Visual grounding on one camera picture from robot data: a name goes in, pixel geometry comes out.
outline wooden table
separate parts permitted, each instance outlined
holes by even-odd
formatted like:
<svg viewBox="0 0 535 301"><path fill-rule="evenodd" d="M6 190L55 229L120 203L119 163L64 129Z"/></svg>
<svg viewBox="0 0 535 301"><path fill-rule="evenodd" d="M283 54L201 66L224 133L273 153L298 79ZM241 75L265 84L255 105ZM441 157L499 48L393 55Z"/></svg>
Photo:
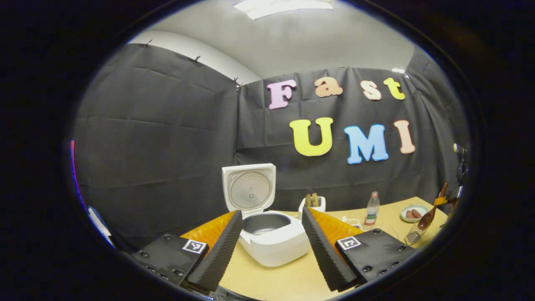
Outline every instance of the wooden table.
<svg viewBox="0 0 535 301"><path fill-rule="evenodd" d="M377 222L373 228L380 228L405 243L404 236L409 232L413 223L402 220L400 214L401 210L409 205L423 205L428 209L433 208L431 204L418 197L382 205L379 208ZM298 215L297 212L284 213L290 216ZM343 216L347 219L358 219L364 227L366 208L327 213L340 220L342 220ZM429 244L440 230L439 226L446 222L446 218L446 214L437 210L435 218L425 235L412 247L420 248ZM307 254L292 262L269 268L257 263L240 243L236 244L225 275L219 284L241 295L269 301L320 301L346 292L331 292L328 289L312 248Z"/></svg>

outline blue letter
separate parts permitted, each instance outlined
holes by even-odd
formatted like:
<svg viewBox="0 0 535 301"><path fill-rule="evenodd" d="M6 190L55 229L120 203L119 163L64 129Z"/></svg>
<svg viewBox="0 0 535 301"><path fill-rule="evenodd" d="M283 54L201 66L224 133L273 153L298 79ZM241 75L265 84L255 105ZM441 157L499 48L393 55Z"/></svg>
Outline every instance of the blue letter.
<svg viewBox="0 0 535 301"><path fill-rule="evenodd" d="M351 156L347 159L349 164L357 164L362 162L362 158L358 154L358 149L361 149L362 155L366 161L370 160L371 152L373 150L373 159L375 161L388 159L385 147L385 126L382 124L374 124L370 128L368 138L364 135L358 126L348 126L344 133L349 136L349 149Z"/></svg>

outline foam letter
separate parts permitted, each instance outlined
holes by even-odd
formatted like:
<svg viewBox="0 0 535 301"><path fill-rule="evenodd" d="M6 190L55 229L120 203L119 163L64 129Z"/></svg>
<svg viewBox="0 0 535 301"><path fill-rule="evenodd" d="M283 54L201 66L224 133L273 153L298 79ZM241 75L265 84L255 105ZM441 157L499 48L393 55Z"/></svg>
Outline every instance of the foam letter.
<svg viewBox="0 0 535 301"><path fill-rule="evenodd" d="M343 89L338 86L336 79L332 77L322 77L314 82L316 88L316 95L319 97L327 97L330 95L340 95Z"/></svg>
<svg viewBox="0 0 535 301"><path fill-rule="evenodd" d="M308 139L308 127L310 121L306 119L294 120L290 122L290 127L294 129L295 149L305 156L321 156L326 154L333 145L331 134L331 123L333 119L323 117L316 119L316 123L322 131L322 143L320 145L311 145Z"/></svg>
<svg viewBox="0 0 535 301"><path fill-rule="evenodd" d="M383 84L388 86L388 89L390 89L390 93L392 93L392 96L395 99L404 100L405 94L401 93L399 91L399 87L401 87L400 83L397 81L394 81L393 78L389 77L385 81L383 81Z"/></svg>
<svg viewBox="0 0 535 301"><path fill-rule="evenodd" d="M288 106L288 102L284 100L283 96L286 96L286 99L292 98L292 89L290 87L282 89L284 86L290 86L295 88L297 83L295 80L285 80L281 82L274 82L269 84L267 88L271 91L271 103L269 105L270 110L285 108Z"/></svg>
<svg viewBox="0 0 535 301"><path fill-rule="evenodd" d="M366 138L358 126L348 126L343 131L349 136L349 149L351 152L351 156L347 159L349 164L362 162L362 158L358 154L359 149L361 150L366 161L370 160L372 151L372 158L375 161L388 159L385 146L385 136L383 135L385 131L384 125L372 125L368 138Z"/></svg>
<svg viewBox="0 0 535 301"><path fill-rule="evenodd" d="M416 147L412 144L412 140L410 139L409 122L407 120L398 120L394 122L394 126L397 127L400 132L401 153L410 154L414 152Z"/></svg>
<svg viewBox="0 0 535 301"><path fill-rule="evenodd" d="M364 96L369 100L380 100L381 92L377 90L377 85L371 80L361 81L361 88L364 90Z"/></svg>

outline plastic water bottle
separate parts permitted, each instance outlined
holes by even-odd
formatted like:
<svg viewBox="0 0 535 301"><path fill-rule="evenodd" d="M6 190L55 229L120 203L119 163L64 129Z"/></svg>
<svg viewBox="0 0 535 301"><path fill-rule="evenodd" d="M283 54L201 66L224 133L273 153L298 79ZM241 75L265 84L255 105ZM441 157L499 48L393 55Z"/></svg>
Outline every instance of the plastic water bottle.
<svg viewBox="0 0 535 301"><path fill-rule="evenodd" d="M365 225L373 225L377 220L377 214L379 213L379 198L377 197L377 191L371 193L371 198L368 201L368 213L366 214Z"/></svg>

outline inner cooking pot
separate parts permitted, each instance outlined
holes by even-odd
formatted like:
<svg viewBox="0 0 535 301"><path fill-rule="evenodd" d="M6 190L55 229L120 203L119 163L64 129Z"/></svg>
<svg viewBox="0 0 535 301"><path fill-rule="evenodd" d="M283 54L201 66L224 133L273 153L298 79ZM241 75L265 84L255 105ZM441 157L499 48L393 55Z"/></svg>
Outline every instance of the inner cooking pot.
<svg viewBox="0 0 535 301"><path fill-rule="evenodd" d="M274 213L257 214L243 220L243 229L254 235L261 235L291 223L287 216Z"/></svg>

